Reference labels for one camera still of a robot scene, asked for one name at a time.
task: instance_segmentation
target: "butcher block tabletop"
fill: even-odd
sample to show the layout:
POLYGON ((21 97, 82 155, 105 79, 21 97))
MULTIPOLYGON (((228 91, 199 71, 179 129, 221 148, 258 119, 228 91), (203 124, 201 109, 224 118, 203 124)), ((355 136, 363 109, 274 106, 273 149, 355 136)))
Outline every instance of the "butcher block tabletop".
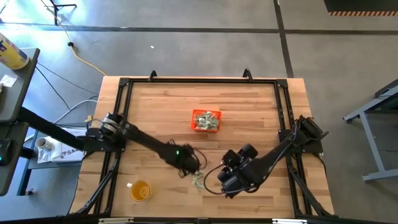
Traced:
MULTIPOLYGON (((107 113, 113 111, 120 78, 128 77, 104 77, 95 118, 103 119, 107 113)), ((295 118, 301 114, 311 117, 304 80, 288 78, 287 82, 295 118)), ((285 106, 283 92, 280 92, 282 104, 285 106)), ((274 87, 268 84, 135 83, 127 121, 163 142, 174 139, 176 144, 189 143, 199 149, 208 159, 205 173, 220 164, 228 149, 237 152, 250 143, 261 157, 279 144, 280 126, 274 87), (192 130, 190 122, 194 109, 221 111, 221 130, 217 133, 192 130)), ((71 213, 81 208, 96 190, 103 159, 104 152, 94 152, 83 161, 71 213)), ((325 210, 333 213, 322 163, 311 154, 304 154, 302 159, 308 188, 325 210)), ((211 173, 206 180, 206 185, 217 192, 221 190, 221 183, 217 179, 220 170, 211 173)), ((104 190, 102 209, 106 204, 108 189, 107 187, 104 190)), ((300 208, 304 210, 299 190, 298 199, 300 208)), ((277 163, 270 177, 257 192, 241 192, 230 199, 196 188, 192 184, 192 176, 181 179, 178 170, 167 165, 156 153, 128 141, 121 156, 111 216, 294 217, 286 162, 282 159, 277 163), (152 194, 148 200, 135 202, 131 199, 127 183, 137 180, 150 184, 152 194)))

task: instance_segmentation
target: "yellow cable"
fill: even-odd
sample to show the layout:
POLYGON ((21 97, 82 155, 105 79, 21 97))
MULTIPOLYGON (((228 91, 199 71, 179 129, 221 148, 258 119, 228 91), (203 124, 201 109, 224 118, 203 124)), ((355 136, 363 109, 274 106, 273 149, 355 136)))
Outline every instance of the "yellow cable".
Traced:
MULTIPOLYGON (((58 21, 58 23, 61 25, 63 31, 65 31, 65 34, 66 34, 67 37, 68 37, 69 42, 72 42, 72 41, 70 40, 70 37, 69 37, 69 35, 68 35, 67 30, 65 30, 65 28, 63 27, 61 21, 55 16, 55 14, 54 14, 54 13, 51 11, 51 9, 43 2, 43 0, 40 0, 40 1, 42 1, 43 5, 51 12, 51 14, 54 16, 54 18, 55 18, 55 19, 58 21)), ((72 50, 72 53, 74 54, 74 56, 75 56, 77 59, 79 59, 80 61, 86 63, 87 65, 89 65, 89 66, 91 66, 91 67, 97 69, 97 71, 101 72, 104 76, 108 76, 108 75, 105 74, 103 71, 101 71, 101 69, 97 68, 95 65, 93 65, 93 64, 91 64, 91 63, 88 63, 88 62, 86 62, 85 60, 83 60, 82 58, 80 58, 79 56, 77 56, 77 54, 75 53, 75 50, 73 49, 73 46, 70 46, 70 50, 72 50)))

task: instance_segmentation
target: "orange tray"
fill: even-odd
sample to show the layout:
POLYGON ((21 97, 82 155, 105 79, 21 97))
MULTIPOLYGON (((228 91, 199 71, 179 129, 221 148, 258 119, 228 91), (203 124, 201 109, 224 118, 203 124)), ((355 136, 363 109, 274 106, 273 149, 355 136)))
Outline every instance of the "orange tray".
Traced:
POLYGON ((207 131, 207 132, 213 132, 213 133, 218 132, 221 128, 221 111, 211 111, 213 114, 216 115, 216 118, 218 119, 218 121, 220 121, 220 123, 218 124, 217 130, 196 129, 196 127, 198 125, 195 123, 195 115, 204 114, 206 111, 211 111, 211 110, 193 110, 192 119, 191 119, 191 129, 194 131, 207 131))

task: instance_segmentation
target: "orange cup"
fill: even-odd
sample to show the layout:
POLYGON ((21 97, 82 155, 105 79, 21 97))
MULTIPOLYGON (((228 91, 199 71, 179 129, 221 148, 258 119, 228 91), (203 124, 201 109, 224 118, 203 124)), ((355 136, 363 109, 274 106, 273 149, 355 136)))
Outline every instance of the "orange cup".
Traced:
POLYGON ((127 186, 130 188, 130 197, 136 202, 143 202, 151 193, 150 185, 143 181, 137 180, 135 183, 128 183, 127 186))

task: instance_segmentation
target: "gray floor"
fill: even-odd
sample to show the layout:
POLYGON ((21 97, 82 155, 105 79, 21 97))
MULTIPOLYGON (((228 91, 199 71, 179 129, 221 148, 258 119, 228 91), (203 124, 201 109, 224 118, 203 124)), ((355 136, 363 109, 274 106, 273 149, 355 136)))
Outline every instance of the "gray floor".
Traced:
MULTIPOLYGON (((277 28, 272 0, 57 2, 78 4, 76 9, 60 11, 62 22, 73 25, 277 28)), ((280 0, 285 28, 398 28, 398 17, 329 17, 322 2, 280 0)), ((34 0, 10 0, 0 17, 13 23, 53 22, 41 2, 34 0)), ((20 26, 3 28, 0 32, 19 47, 40 48, 40 63, 70 81, 99 92, 101 74, 72 55, 63 32, 20 26)), ((70 32, 70 36, 79 55, 108 75, 148 75, 156 70, 159 75, 237 77, 249 67, 255 77, 286 77, 278 34, 70 32)), ((397 78, 397 40, 396 35, 287 36, 294 75, 305 79, 313 116, 324 130, 330 131, 323 140, 324 159, 335 212, 341 217, 398 223, 398 179, 363 183, 361 176, 377 171, 377 167, 360 120, 353 124, 342 120, 344 115, 369 101, 376 90, 397 78)), ((93 96, 42 71, 70 106, 93 96)), ((37 73, 24 106, 48 120, 57 119, 67 110, 37 73), (45 100, 38 101, 35 97, 40 91, 46 92, 45 100)), ((94 108, 93 103, 84 105, 63 122, 83 121, 94 113, 94 108)), ((15 186, 19 184, 23 166, 21 159, 14 187, 0 198, 0 220, 66 214, 79 168, 35 170, 28 188, 34 188, 37 194, 16 197, 15 186), (13 212, 10 203, 24 212, 13 212)))

